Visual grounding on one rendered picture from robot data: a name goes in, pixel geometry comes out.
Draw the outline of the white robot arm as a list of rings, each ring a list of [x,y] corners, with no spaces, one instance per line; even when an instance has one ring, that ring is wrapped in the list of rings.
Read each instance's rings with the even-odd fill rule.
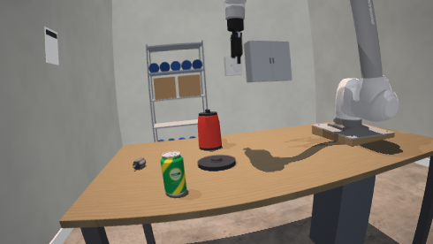
[[[246,1],[224,0],[225,19],[245,19]],[[328,123],[328,126],[343,132],[369,130],[368,126],[361,124],[362,118],[380,122],[393,118],[399,110],[399,99],[383,76],[373,0],[350,0],[350,3],[361,78],[340,81],[336,94],[336,117]]]

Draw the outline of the dark grey round disc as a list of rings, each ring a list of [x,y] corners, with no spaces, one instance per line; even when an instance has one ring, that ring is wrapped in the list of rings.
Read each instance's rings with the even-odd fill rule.
[[[205,156],[198,160],[198,167],[206,171],[221,171],[236,164],[236,158],[227,155]]]

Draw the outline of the green drink can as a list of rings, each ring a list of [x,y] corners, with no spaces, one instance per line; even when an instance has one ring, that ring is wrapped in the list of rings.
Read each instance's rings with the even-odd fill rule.
[[[165,152],[160,161],[165,193],[172,196],[183,194],[186,191],[186,175],[180,152]]]

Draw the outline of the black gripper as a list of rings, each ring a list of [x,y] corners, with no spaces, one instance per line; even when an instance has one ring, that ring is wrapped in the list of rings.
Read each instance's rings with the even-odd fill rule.
[[[242,33],[244,30],[244,20],[232,18],[227,20],[227,30],[232,32],[231,35],[231,58],[232,72],[242,72]],[[235,45],[235,46],[234,46]],[[238,52],[241,51],[241,52]],[[236,53],[237,52],[237,53]],[[236,71],[235,71],[236,67]]]

